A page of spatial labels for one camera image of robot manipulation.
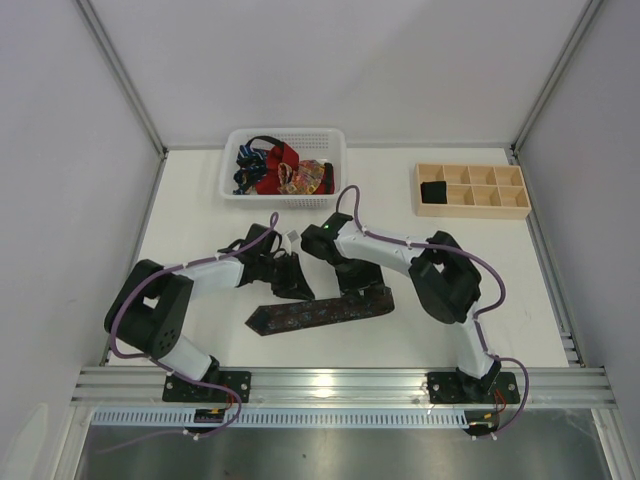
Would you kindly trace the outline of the wooden compartment box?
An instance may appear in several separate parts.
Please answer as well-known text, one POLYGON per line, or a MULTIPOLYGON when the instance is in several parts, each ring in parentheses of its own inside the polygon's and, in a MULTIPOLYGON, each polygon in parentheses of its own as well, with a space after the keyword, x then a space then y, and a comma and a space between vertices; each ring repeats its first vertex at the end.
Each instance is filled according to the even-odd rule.
POLYGON ((415 166, 415 213, 422 217, 524 220, 531 203, 518 166, 428 164, 415 166), (420 184, 447 183, 447 204, 423 204, 420 184))

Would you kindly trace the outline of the brown floral tie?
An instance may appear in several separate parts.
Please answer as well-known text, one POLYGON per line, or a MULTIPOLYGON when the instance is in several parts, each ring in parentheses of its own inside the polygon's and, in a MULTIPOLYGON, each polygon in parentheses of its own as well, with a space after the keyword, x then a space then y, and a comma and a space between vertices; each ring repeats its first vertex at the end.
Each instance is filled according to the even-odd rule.
POLYGON ((311 328, 365 320, 392 313, 392 290, 374 300, 346 296, 299 303, 259 306, 245 325, 260 336, 290 333, 311 328))

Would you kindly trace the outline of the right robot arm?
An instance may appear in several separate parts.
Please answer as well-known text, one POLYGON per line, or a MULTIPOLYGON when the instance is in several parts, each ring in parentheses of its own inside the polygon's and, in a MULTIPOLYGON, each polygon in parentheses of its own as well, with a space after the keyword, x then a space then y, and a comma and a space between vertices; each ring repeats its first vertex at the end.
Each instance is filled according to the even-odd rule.
POLYGON ((456 383, 463 397, 479 403, 490 394, 501 361, 488 353, 480 332, 482 277, 451 235, 438 231, 425 244, 396 240, 364 230, 350 215, 334 213, 322 225, 303 231, 301 247, 335 269, 343 294, 382 284, 384 268, 409 278, 427 315, 451 327, 456 383))

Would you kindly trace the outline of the red tie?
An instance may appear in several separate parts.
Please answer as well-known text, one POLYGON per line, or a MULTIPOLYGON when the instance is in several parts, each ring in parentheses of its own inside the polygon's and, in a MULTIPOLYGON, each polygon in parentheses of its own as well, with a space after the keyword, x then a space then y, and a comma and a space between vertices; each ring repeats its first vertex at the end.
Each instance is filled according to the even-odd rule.
MULTIPOLYGON (((296 167, 302 160, 316 160, 316 159, 300 159, 299 154, 294 151, 290 146, 284 144, 282 147, 274 146, 268 153, 267 158, 267 174, 257 184, 255 191, 259 195, 283 195, 280 194, 277 189, 279 186, 279 180, 277 175, 277 168, 281 162, 284 162, 292 167, 296 167)), ((330 195, 335 192, 334 182, 334 169, 333 169, 333 192, 321 195, 330 195)))

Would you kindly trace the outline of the colourful patterned tie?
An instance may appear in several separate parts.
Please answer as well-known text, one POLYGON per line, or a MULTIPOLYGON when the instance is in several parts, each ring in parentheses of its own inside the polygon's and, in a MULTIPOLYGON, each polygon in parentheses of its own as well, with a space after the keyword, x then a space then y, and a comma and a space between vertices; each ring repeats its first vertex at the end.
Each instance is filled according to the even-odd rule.
POLYGON ((316 160, 302 160, 296 167, 281 162, 277 168, 283 195, 321 195, 333 192, 333 167, 316 160))

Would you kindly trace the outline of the aluminium mounting rail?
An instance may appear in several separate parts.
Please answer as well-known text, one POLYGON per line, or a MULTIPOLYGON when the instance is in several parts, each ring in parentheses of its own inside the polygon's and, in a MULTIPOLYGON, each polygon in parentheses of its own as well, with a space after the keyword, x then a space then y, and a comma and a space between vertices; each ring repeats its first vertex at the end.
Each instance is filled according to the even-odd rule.
MULTIPOLYGON (((254 406, 390 406, 429 401, 427 382, 437 369, 253 368, 249 404, 254 406)), ((73 404, 158 405, 169 376, 156 367, 103 366, 81 370, 73 404)), ((531 368, 531 408, 616 406, 602 368, 531 368)))

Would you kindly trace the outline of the rolled black tie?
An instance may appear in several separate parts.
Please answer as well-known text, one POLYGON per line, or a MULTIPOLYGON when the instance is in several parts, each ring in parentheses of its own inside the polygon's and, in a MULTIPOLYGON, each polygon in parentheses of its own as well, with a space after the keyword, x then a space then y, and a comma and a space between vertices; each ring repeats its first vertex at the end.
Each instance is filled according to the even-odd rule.
POLYGON ((423 204, 447 204, 447 183, 445 181, 422 182, 420 198, 423 204))

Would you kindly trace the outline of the blue striped tie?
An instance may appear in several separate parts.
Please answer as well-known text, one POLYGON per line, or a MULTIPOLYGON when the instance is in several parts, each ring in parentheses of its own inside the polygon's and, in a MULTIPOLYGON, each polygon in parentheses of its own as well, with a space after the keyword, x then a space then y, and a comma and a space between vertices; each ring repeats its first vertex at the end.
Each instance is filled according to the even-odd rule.
POLYGON ((233 175, 236 188, 234 195, 247 195, 267 174, 268 150, 252 145, 254 138, 238 149, 236 165, 238 169, 233 175))

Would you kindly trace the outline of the white plastic basket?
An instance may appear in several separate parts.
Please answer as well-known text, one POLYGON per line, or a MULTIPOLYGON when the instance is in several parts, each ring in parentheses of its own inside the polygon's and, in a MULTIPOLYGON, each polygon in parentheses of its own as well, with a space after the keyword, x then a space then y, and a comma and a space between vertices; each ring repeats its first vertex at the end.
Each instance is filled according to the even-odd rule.
POLYGON ((219 192, 257 207, 324 208, 347 186, 345 135, 335 128, 245 128, 226 142, 219 192))

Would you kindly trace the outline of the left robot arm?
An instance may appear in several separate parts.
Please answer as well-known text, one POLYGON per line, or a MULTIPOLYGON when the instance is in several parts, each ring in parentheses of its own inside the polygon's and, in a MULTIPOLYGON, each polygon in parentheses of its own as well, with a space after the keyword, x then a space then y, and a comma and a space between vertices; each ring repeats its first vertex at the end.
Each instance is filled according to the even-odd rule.
POLYGON ((243 239, 187 264, 168 267, 141 260, 105 317, 110 351, 120 359, 142 358, 165 368, 172 385, 193 386, 206 401, 245 402, 250 380, 226 384, 218 360, 195 346, 182 329, 195 298, 255 281, 268 284, 278 298, 315 298, 298 255, 282 247, 273 224, 254 223, 243 239))

